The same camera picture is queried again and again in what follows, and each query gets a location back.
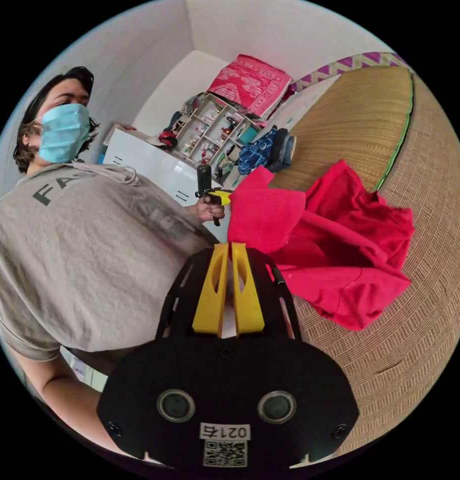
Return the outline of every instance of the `dark hair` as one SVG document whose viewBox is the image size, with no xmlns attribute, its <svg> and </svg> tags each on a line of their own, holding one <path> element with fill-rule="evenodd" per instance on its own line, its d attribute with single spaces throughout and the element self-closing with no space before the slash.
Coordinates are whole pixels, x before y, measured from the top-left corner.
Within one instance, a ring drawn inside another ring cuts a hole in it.
<svg viewBox="0 0 460 480">
<path fill-rule="evenodd" d="M 24 135 L 32 135 L 32 134 L 39 134 L 40 130 L 38 126 L 33 124 L 33 120 L 40 110 L 40 107 L 43 105 L 43 102 L 46 100 L 50 90 L 67 79 L 76 79 L 78 80 L 85 91 L 88 93 L 88 96 L 91 95 L 91 90 L 93 88 L 93 74 L 84 66 L 77 66 L 71 68 L 67 73 L 60 74 L 54 76 L 35 96 L 35 98 L 31 101 L 30 105 L 25 111 L 23 115 L 23 119 L 18 127 L 18 134 L 16 137 L 16 147 L 13 151 L 13 158 L 15 163 L 18 166 L 18 170 L 21 173 L 26 173 L 30 163 L 32 162 L 36 153 L 38 153 L 38 148 L 30 147 L 29 145 L 25 145 L 23 143 L 23 136 Z M 95 130 L 99 127 L 99 123 L 97 123 L 94 119 L 90 118 L 90 136 L 87 140 L 83 143 L 80 150 L 78 151 L 78 155 L 88 150 L 90 148 L 90 144 L 92 143 L 93 139 L 96 137 L 97 133 Z"/>
</svg>

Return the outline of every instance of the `red cloth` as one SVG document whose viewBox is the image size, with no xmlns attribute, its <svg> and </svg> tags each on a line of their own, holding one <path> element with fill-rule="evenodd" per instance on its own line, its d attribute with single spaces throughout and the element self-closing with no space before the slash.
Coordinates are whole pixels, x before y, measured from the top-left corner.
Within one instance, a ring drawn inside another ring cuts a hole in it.
<svg viewBox="0 0 460 480">
<path fill-rule="evenodd" d="M 344 160 L 306 192 L 268 188 L 258 167 L 230 195 L 229 242 L 269 254 L 291 293 L 322 316 L 362 330 L 403 293 L 413 228 L 409 208 L 365 191 Z"/>
</svg>

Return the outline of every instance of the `hand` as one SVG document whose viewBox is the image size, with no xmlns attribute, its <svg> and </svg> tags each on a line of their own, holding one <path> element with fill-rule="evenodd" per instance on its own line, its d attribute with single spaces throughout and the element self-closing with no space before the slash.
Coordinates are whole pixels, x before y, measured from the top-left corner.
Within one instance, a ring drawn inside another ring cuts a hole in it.
<svg viewBox="0 0 460 480">
<path fill-rule="evenodd" d="M 200 198 L 195 207 L 195 214 L 201 223 L 210 222 L 213 218 L 222 219 L 225 217 L 225 207 L 222 205 L 213 205 L 211 198 L 206 195 Z"/>
</svg>

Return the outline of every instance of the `person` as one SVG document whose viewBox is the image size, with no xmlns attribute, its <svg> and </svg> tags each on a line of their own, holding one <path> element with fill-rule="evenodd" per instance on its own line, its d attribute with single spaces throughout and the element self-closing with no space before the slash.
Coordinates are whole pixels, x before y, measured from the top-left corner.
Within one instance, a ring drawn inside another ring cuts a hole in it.
<svg viewBox="0 0 460 480">
<path fill-rule="evenodd" d="M 117 353 L 154 339 L 185 260 L 216 242 L 201 224 L 224 210 L 209 198 L 181 207 L 135 171 L 81 162 L 98 128 L 92 86 L 84 67 L 57 75 L 18 129 L 26 175 L 0 199 L 0 333 L 56 415 L 124 454 L 97 417 L 99 392 L 60 347 Z"/>
</svg>

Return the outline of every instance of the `yellow plastic part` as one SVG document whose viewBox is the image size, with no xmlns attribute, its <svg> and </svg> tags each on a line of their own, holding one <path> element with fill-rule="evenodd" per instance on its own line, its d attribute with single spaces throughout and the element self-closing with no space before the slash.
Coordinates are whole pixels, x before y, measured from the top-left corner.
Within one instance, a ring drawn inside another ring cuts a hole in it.
<svg viewBox="0 0 460 480">
<path fill-rule="evenodd" d="M 230 195 L 232 191 L 223 191 L 223 190 L 215 190 L 210 195 L 215 195 L 216 197 L 221 197 L 221 204 L 222 205 L 229 205 L 230 204 Z"/>
<path fill-rule="evenodd" d="M 261 332 L 265 327 L 250 261 L 244 243 L 231 244 L 237 334 Z M 240 278 L 244 284 L 240 291 Z"/>
<path fill-rule="evenodd" d="M 193 330 L 196 333 L 221 337 L 228 275 L 228 252 L 227 243 L 218 243 L 214 247 L 193 319 Z"/>
</svg>

